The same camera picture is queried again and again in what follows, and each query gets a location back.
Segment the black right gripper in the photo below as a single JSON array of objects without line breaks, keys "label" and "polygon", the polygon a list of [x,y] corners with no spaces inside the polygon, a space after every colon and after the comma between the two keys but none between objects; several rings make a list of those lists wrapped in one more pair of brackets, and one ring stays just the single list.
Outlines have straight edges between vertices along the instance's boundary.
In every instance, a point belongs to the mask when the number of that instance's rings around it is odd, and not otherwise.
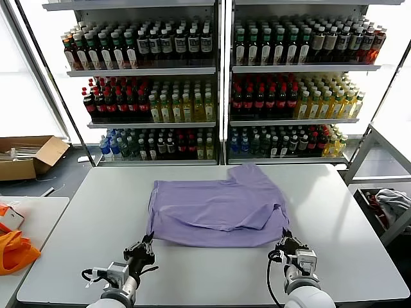
[{"label": "black right gripper", "polygon": [[282,237],[275,244],[275,261],[277,263],[282,262],[282,258],[289,258],[296,255],[297,250],[308,250],[307,244],[303,244],[296,237],[292,235],[292,232],[283,228]]}]

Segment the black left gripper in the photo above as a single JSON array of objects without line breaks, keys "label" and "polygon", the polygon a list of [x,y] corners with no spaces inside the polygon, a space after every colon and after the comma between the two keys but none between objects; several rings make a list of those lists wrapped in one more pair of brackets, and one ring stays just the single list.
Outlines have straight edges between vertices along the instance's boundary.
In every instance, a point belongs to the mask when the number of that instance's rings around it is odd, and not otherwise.
[{"label": "black left gripper", "polygon": [[128,265],[129,275],[138,277],[144,271],[145,266],[153,265],[155,262],[155,255],[152,249],[153,235],[144,235],[144,237],[125,248],[123,256]]}]

